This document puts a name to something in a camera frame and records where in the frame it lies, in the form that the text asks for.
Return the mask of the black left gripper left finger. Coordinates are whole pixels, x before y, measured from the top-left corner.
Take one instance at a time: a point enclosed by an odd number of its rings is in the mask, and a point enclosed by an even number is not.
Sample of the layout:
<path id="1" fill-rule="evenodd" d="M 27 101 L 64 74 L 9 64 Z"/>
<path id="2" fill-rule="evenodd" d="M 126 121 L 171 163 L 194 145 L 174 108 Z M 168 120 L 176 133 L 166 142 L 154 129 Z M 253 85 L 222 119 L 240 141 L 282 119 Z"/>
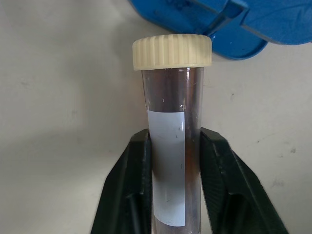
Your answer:
<path id="1" fill-rule="evenodd" d="M 152 233 L 151 149 L 148 129 L 131 137 L 104 182 L 91 233 Z"/>

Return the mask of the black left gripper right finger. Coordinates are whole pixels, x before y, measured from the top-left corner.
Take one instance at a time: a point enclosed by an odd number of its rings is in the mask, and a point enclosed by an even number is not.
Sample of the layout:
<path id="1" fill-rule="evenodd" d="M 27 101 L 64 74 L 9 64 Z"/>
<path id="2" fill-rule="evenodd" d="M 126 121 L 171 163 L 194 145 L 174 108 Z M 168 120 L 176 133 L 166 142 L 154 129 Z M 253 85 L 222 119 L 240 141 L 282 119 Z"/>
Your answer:
<path id="1" fill-rule="evenodd" d="M 200 173 L 212 233 L 288 233 L 256 174 L 208 129 L 201 129 Z"/>

